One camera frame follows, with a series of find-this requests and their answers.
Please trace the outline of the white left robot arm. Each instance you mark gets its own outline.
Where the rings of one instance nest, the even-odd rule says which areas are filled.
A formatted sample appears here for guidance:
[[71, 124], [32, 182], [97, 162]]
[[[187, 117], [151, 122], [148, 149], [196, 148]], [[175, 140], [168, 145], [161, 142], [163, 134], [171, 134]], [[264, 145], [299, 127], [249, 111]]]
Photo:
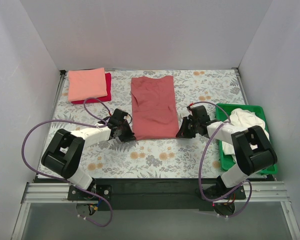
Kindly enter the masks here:
[[80, 165], [82, 153], [92, 145], [112, 139], [123, 143], [134, 141], [135, 134], [127, 121], [129, 115], [115, 109], [113, 114], [102, 119], [95, 127], [74, 131], [59, 129], [45, 150], [41, 164], [79, 187], [79, 194], [85, 200], [93, 199], [97, 191], [92, 184], [93, 178]]

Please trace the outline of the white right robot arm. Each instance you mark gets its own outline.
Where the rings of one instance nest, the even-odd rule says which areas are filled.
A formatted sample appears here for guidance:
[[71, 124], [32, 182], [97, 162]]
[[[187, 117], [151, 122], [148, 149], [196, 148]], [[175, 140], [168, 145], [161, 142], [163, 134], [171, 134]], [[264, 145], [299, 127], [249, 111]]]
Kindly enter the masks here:
[[[197, 134], [208, 138], [198, 171], [199, 190], [203, 199], [207, 199], [205, 193], [218, 196], [220, 199], [227, 199], [249, 176], [278, 162], [277, 154], [261, 126], [239, 127], [233, 125], [230, 119], [227, 121], [211, 120], [204, 105], [195, 106], [191, 103], [187, 106], [187, 110], [190, 111], [190, 115], [182, 119], [176, 138], [192, 139]], [[232, 145], [236, 163], [218, 176], [214, 186], [203, 190], [203, 161], [212, 140]]]

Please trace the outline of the dusty rose t shirt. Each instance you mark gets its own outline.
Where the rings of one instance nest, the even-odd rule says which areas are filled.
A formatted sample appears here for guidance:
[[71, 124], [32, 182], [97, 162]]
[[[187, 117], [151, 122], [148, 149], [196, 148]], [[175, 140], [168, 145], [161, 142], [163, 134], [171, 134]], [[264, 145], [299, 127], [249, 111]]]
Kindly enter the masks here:
[[179, 131], [174, 77], [131, 79], [132, 131], [137, 140], [173, 139]]

